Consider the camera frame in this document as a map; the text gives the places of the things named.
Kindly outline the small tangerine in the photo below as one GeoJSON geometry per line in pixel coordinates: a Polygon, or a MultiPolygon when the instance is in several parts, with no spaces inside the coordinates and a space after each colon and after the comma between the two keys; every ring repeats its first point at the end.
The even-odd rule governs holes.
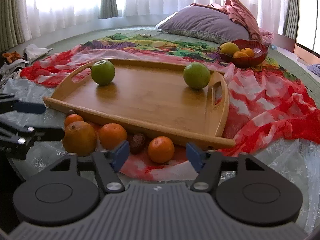
{"type": "Polygon", "coordinates": [[[83,121],[83,118],[78,114],[70,114],[65,118],[64,126],[65,128],[73,122],[83,121]]]}

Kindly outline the brown date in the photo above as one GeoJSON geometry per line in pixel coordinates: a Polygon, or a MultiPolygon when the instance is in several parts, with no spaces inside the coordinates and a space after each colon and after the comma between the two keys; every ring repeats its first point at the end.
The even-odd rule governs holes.
{"type": "Polygon", "coordinates": [[[131,154],[139,154],[144,150],[146,138],[142,133],[134,134],[129,138],[130,152],[131,154]]]}

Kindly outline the large brownish orange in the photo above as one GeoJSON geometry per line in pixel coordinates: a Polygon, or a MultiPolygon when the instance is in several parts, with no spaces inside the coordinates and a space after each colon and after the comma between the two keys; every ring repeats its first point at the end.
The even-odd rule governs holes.
{"type": "Polygon", "coordinates": [[[95,151],[97,134],[90,124],[75,121],[65,128],[62,144],[68,153],[76,153],[79,157],[85,157],[95,151]]]}

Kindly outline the large green apple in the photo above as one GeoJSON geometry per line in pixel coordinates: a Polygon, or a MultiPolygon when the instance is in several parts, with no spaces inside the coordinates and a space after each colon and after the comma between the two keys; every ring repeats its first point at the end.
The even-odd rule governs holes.
{"type": "Polygon", "coordinates": [[[111,61],[100,60],[91,67],[92,80],[104,86],[111,83],[115,77],[115,67],[111,61]]]}

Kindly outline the small green apple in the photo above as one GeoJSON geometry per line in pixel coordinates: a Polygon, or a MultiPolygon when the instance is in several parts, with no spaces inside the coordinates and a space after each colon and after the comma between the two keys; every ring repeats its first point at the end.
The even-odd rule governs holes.
{"type": "Polygon", "coordinates": [[[202,63],[192,62],[183,71],[185,83],[192,89],[203,89],[210,81],[211,73],[202,63]]]}

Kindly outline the bamboo serving tray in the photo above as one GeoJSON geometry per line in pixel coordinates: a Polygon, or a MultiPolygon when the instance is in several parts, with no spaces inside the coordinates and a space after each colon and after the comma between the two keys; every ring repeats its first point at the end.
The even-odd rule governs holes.
{"type": "Polygon", "coordinates": [[[181,64],[112,59],[116,74],[111,84],[97,85],[87,63],[64,78],[44,103],[57,111],[74,110],[97,124],[118,123],[131,133],[169,137],[174,143],[200,148],[234,146],[224,138],[229,113],[228,86],[212,72],[208,86],[193,90],[183,79],[181,64]]]}

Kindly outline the red white scarf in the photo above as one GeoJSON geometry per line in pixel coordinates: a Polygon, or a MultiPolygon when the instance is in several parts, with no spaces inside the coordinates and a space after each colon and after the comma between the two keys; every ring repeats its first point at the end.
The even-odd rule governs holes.
{"type": "MultiPolygon", "coordinates": [[[[80,45],[24,68],[20,76],[46,87],[56,87],[82,65],[80,45]]],[[[227,79],[229,117],[223,135],[235,140],[225,155],[254,153],[279,138],[319,142],[319,109],[301,82],[268,74],[256,79],[237,71],[227,79]]]]}

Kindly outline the front orange in bowl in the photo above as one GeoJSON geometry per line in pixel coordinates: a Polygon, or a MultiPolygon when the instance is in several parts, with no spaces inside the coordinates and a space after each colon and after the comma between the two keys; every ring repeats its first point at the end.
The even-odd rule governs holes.
{"type": "Polygon", "coordinates": [[[249,57],[249,55],[246,54],[246,53],[243,52],[243,51],[236,51],[236,52],[233,54],[233,58],[235,58],[235,59],[243,58],[243,57],[249,57]]]}

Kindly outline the back orange in bowl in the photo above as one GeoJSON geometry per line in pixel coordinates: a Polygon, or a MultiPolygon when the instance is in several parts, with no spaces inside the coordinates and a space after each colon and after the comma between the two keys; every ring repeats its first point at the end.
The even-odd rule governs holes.
{"type": "Polygon", "coordinates": [[[249,55],[249,57],[255,57],[255,53],[251,48],[243,48],[241,51],[249,55]]]}

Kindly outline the red glass fruit bowl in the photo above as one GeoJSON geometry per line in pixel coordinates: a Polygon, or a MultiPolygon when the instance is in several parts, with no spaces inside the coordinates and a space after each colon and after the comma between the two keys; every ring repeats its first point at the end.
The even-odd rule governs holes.
{"type": "Polygon", "coordinates": [[[217,52],[224,62],[233,63],[238,68],[249,68],[266,59],[268,47],[258,41],[238,39],[221,44],[217,52]]]}

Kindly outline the green curtain left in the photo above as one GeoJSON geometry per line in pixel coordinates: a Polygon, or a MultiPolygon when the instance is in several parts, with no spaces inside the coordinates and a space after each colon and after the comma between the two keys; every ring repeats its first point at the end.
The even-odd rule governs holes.
{"type": "Polygon", "coordinates": [[[116,0],[101,0],[100,19],[118,17],[118,8],[116,0]]]}

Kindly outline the green curtain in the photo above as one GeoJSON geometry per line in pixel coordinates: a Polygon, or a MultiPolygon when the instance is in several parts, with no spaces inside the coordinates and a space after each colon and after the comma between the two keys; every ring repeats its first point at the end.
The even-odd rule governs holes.
{"type": "Polygon", "coordinates": [[[118,8],[116,0],[101,0],[100,19],[118,17],[118,8]]]}
{"type": "Polygon", "coordinates": [[[283,35],[296,41],[299,23],[300,0],[288,0],[283,35]]]}

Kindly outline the purple pillow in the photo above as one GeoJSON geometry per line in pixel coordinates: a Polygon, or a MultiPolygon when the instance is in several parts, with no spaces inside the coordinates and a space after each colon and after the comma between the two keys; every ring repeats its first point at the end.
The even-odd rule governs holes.
{"type": "Polygon", "coordinates": [[[188,6],[159,22],[156,28],[169,34],[187,36],[217,44],[249,40],[245,27],[231,21],[220,11],[188,6]]]}

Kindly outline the pink crumpled blanket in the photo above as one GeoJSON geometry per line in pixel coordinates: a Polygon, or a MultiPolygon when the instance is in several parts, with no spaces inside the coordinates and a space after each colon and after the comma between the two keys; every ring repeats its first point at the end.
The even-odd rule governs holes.
{"type": "Polygon", "coordinates": [[[228,15],[232,22],[243,26],[248,31],[250,40],[259,41],[266,46],[270,46],[274,41],[274,33],[259,28],[253,14],[239,0],[224,0],[223,5],[191,3],[190,6],[213,9],[228,15]]]}

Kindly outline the green curtain right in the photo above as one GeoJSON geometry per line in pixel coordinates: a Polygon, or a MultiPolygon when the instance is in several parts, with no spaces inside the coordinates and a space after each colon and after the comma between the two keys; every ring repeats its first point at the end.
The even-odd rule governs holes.
{"type": "Polygon", "coordinates": [[[300,0],[288,0],[283,35],[296,41],[299,23],[300,0]]]}

